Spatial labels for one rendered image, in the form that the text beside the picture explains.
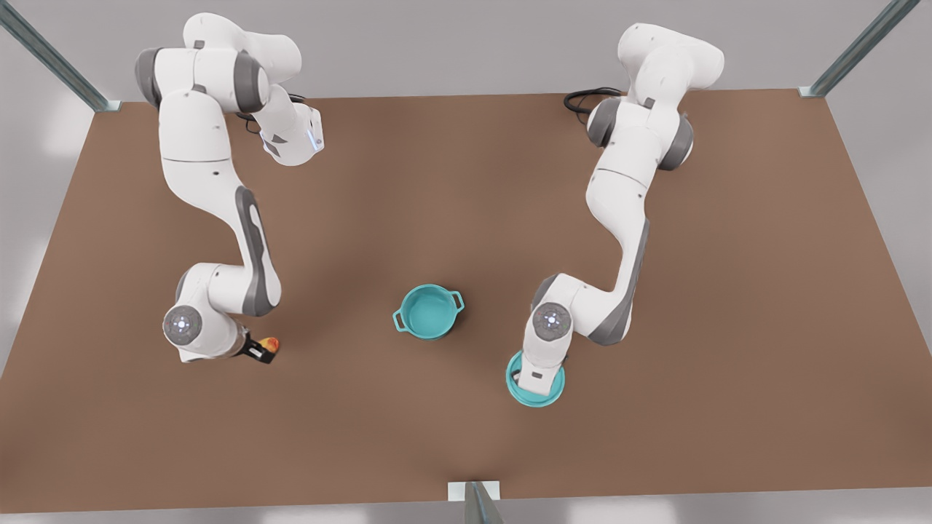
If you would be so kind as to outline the teal pot lid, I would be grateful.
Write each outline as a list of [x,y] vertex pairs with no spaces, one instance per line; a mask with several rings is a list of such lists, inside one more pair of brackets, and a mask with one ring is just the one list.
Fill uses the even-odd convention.
[[550,385],[550,392],[547,395],[529,392],[519,387],[517,376],[521,372],[522,352],[516,352],[508,363],[506,368],[506,384],[508,391],[513,398],[520,404],[530,408],[543,408],[552,405],[560,395],[563,394],[566,384],[565,369],[560,368],[555,375],[555,381]]

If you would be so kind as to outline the teal pot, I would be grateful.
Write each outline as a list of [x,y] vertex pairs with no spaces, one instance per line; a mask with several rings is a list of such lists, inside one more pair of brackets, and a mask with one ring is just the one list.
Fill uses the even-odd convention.
[[407,292],[399,310],[392,313],[392,321],[398,332],[420,341],[437,341],[453,328],[463,309],[459,292],[427,283]]

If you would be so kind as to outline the silver frame post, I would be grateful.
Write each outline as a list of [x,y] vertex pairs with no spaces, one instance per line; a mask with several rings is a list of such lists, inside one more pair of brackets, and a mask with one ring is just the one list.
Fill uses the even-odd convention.
[[919,3],[921,0],[890,0],[812,85],[798,87],[799,96],[825,98]]
[[9,0],[0,0],[0,27],[4,28],[17,43],[29,51],[38,62],[42,63],[71,92],[76,94],[96,113],[117,112],[121,108],[120,100],[108,100],[102,92],[94,87],[73,64],[63,57],[59,50],[47,41],[17,11]]
[[504,524],[496,507],[501,498],[498,480],[447,483],[447,501],[464,504],[464,524]]

